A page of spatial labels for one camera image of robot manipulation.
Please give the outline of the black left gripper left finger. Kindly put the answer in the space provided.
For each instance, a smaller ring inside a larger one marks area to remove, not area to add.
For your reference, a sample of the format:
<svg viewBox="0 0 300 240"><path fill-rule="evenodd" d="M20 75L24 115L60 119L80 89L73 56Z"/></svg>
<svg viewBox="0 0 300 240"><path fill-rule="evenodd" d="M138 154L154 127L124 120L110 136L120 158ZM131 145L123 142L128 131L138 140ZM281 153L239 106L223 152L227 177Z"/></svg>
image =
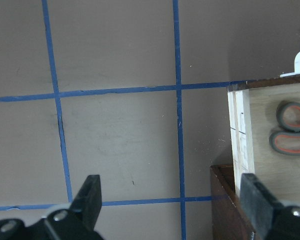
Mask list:
<svg viewBox="0 0 300 240"><path fill-rule="evenodd" d="M88 175L70 205L70 211L90 231L93 231L102 208L101 179Z"/></svg>

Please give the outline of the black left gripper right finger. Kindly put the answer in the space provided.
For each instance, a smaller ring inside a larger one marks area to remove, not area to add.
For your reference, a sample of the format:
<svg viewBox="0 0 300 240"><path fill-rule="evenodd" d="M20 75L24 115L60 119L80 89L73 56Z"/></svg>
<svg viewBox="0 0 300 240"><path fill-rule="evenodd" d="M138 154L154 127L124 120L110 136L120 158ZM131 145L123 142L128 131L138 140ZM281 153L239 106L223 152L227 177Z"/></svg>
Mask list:
<svg viewBox="0 0 300 240"><path fill-rule="evenodd" d="M250 223L258 233L268 233L284 205L253 173L243 173L239 201Z"/></svg>

